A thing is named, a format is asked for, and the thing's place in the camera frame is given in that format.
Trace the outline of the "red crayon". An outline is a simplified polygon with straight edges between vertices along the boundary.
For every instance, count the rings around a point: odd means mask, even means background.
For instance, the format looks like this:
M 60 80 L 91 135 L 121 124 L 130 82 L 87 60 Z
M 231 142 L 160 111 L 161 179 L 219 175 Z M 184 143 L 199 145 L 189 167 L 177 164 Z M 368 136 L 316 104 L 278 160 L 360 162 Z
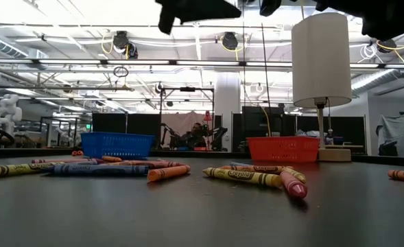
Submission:
M 281 172 L 280 176 L 284 187 L 291 197 L 303 199 L 307 196 L 307 187 L 293 175 L 287 172 Z
M 171 161 L 121 161 L 116 163 L 107 163 L 107 165 L 148 166 L 150 169 L 162 169 L 168 167 L 183 166 L 184 163 Z

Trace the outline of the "yellow crayon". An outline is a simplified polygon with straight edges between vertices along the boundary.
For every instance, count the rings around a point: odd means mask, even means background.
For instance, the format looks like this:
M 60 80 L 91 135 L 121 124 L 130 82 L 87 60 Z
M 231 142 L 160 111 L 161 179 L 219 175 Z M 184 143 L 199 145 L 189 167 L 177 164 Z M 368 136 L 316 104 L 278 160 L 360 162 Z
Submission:
M 232 169 L 220 169 L 209 167 L 202 171 L 205 175 L 221 178 L 225 180 L 234 180 L 243 183 L 251 183 L 261 185 L 264 187 L 277 187 L 283 186 L 282 178 L 276 174 L 265 174 L 259 172 L 241 172 Z
M 48 172 L 62 162 L 55 163 L 25 163 L 18 165 L 0 165 L 0 178 L 25 174 L 38 174 Z
M 283 171 L 287 172 L 288 174 L 291 174 L 293 177 L 298 179 L 303 184 L 305 184 L 307 182 L 305 175 L 300 172 L 297 172 L 296 170 L 293 169 L 293 167 L 284 167 Z

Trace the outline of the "white shade wooden base lamp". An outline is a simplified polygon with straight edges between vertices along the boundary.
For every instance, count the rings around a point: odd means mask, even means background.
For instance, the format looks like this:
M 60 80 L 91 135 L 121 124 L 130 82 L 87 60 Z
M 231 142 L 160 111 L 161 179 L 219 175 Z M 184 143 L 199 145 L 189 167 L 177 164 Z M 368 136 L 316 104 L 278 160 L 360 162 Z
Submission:
M 352 101 L 348 21 L 344 15 L 317 14 L 293 26 L 292 86 L 294 106 L 318 112 L 318 160 L 350 162 L 350 150 L 326 148 L 324 136 L 324 109 Z

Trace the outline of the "grey cloth cover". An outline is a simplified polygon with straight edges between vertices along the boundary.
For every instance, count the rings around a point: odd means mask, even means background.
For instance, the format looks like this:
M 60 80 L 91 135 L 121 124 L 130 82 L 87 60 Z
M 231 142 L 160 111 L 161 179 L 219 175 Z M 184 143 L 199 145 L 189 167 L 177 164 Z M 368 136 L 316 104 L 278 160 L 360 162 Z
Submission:
M 381 115 L 375 132 L 380 156 L 404 157 L 404 114 Z

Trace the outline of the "person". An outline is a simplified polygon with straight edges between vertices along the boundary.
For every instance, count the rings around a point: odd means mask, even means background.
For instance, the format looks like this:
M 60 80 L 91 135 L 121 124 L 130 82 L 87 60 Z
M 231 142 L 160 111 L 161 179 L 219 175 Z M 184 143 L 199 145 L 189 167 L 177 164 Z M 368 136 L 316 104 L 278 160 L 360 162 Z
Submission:
M 196 122 L 190 132 L 187 133 L 187 146 L 189 148 L 205 148 L 206 141 L 204 140 L 202 124 Z

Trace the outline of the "blue plastic basket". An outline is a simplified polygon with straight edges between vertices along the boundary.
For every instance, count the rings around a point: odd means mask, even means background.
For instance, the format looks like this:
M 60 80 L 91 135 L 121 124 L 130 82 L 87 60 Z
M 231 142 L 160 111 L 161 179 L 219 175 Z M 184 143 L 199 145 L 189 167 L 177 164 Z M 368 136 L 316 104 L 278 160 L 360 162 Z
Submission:
M 83 153 L 89 157 L 146 158 L 150 154 L 154 136 L 116 132 L 84 132 L 81 134 L 81 141 Z

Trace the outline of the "black partition panel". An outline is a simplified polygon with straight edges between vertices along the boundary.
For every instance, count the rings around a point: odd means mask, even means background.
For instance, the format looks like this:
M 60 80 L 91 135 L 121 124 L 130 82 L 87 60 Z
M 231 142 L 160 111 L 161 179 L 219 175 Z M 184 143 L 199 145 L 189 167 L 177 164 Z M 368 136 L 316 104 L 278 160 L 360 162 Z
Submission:
M 93 132 L 145 134 L 154 137 L 158 145 L 161 135 L 161 116 L 158 114 L 93 113 Z

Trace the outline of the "red plastic basket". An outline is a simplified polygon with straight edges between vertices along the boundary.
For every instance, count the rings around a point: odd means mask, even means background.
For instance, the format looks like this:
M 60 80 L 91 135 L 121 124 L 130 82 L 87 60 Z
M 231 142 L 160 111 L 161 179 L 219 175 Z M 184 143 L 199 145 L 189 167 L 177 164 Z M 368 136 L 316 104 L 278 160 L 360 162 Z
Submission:
M 314 137 L 248 137 L 251 159 L 286 163 L 317 160 L 320 141 Z

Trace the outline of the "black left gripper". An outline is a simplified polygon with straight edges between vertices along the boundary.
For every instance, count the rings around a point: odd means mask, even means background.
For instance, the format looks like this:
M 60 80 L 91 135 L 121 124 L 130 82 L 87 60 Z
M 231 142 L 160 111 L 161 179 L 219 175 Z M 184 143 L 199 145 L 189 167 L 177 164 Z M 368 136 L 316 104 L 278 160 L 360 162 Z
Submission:
M 158 22 L 159 30 L 171 34 L 175 18 L 184 23 L 187 0 L 155 0 L 162 6 Z M 226 0 L 190 0 L 187 11 L 189 21 L 209 19 L 234 19 L 241 16 L 241 10 Z

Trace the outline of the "beige backdrop cloth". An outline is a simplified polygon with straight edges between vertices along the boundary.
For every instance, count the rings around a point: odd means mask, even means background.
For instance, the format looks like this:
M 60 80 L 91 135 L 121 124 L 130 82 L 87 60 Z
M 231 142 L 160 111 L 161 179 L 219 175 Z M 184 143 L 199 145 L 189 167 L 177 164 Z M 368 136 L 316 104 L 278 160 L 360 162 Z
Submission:
M 196 113 L 195 111 L 189 113 L 164 114 L 161 117 L 161 122 L 169 126 L 179 135 L 183 135 L 191 131 L 195 123 L 201 124 L 204 121 L 204 117 L 205 114 Z

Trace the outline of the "black station frame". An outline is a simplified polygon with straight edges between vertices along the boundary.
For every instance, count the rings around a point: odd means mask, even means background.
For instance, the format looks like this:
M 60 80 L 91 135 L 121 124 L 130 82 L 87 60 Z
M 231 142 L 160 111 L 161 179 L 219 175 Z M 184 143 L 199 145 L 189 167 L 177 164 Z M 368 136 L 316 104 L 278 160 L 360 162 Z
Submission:
M 212 98 L 209 98 L 209 100 L 212 103 L 212 110 L 211 114 L 215 114 L 215 89 L 208 89 L 208 88 L 197 88 L 197 87 L 191 87 L 191 86 L 181 86 L 181 87 L 164 87 L 161 86 L 159 88 L 160 90 L 160 101 L 159 101 L 159 116 L 162 117 L 163 114 L 163 102 L 164 100 L 170 96 L 174 91 L 181 91 L 181 92 L 195 92 L 195 91 L 201 91 L 203 95 L 207 97 L 207 94 L 205 93 L 206 91 L 210 91 L 212 93 Z

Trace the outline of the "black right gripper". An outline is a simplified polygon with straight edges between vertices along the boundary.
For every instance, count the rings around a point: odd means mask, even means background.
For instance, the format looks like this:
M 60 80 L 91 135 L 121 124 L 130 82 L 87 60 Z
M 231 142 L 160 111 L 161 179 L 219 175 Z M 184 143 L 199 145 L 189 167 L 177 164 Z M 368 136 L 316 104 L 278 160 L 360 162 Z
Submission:
M 316 10 L 332 8 L 362 19 L 361 33 L 378 40 L 404 34 L 404 0 L 314 0 Z

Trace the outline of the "purple crayon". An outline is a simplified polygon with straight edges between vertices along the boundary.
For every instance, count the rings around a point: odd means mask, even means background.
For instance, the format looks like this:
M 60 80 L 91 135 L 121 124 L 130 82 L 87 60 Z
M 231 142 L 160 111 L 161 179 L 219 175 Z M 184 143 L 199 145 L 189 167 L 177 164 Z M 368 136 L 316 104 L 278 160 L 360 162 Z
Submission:
M 98 165 L 102 160 L 96 158 L 66 158 L 66 159 L 33 159 L 31 163 L 70 163 L 80 165 Z

